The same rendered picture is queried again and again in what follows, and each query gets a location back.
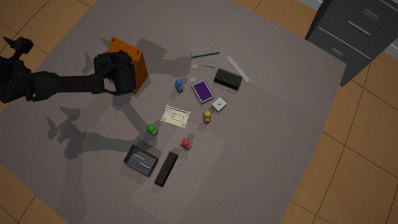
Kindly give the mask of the red-handled rubber stamp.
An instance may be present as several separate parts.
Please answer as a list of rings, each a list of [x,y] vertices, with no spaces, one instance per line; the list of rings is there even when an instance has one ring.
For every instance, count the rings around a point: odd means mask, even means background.
[[[181,145],[182,147],[188,149],[188,150],[189,150],[190,147],[191,147],[191,144],[189,144],[189,140],[187,140],[187,139],[182,140],[181,143],[180,143],[180,145]]]

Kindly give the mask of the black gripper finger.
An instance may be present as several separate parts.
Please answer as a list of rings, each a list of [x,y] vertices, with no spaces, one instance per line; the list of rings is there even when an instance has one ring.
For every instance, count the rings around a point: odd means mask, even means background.
[[[8,38],[6,38],[6,37],[3,37],[3,38],[4,38],[5,41],[11,46],[11,48],[14,48],[14,43],[16,42],[16,40],[13,41],[13,40],[8,39]]]

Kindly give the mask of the grey flat bar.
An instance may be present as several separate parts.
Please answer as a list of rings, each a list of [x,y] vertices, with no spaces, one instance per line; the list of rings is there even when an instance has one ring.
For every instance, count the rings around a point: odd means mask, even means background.
[[[241,70],[241,68],[233,61],[233,59],[229,56],[227,57],[228,61],[235,67],[235,69],[238,71],[238,73],[244,78],[246,82],[249,82],[249,78],[246,76],[246,74]]]
[[[203,50],[203,51],[199,51],[199,52],[193,52],[190,53],[191,58],[193,57],[199,57],[199,56],[209,56],[209,55],[215,55],[218,54],[219,50],[218,48],[215,49],[210,49],[210,50]]]

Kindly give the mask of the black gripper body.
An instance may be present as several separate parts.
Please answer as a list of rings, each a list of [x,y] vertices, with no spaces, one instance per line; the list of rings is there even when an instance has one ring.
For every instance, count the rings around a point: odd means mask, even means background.
[[[27,69],[26,66],[24,65],[24,62],[22,60],[19,60],[20,56],[24,54],[28,54],[28,52],[32,49],[33,47],[33,42],[30,39],[26,38],[21,38],[19,37],[16,42],[14,43],[14,49],[16,52],[13,54],[13,58],[15,59],[17,65],[18,65],[18,70],[13,71],[12,73],[12,80],[18,79],[20,75],[22,75],[25,72],[31,72],[31,69]],[[0,84],[9,82],[10,79],[7,77],[4,77],[1,79]]]

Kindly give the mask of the yellow rubber stamp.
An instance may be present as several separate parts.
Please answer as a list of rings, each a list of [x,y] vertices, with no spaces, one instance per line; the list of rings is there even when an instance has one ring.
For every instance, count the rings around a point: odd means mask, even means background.
[[[211,113],[210,113],[210,111],[208,111],[208,110],[205,111],[205,112],[203,113],[204,122],[205,122],[205,123],[209,123],[209,122],[210,122],[210,120],[209,120],[210,115],[211,115]]]

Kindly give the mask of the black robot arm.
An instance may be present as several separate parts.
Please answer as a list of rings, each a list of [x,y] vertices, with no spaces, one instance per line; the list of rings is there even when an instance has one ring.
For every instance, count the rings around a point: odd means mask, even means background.
[[[0,56],[0,81],[7,77],[11,81],[0,84],[0,101],[4,104],[26,96],[26,101],[46,100],[57,92],[92,94],[110,93],[114,96],[132,93],[136,89],[134,65],[132,57],[122,51],[101,53],[93,58],[95,74],[89,76],[58,76],[47,71],[25,72],[18,79],[12,80],[13,71],[18,65],[13,57]],[[104,80],[114,80],[116,91],[106,90]],[[36,97],[33,97],[35,93]]]

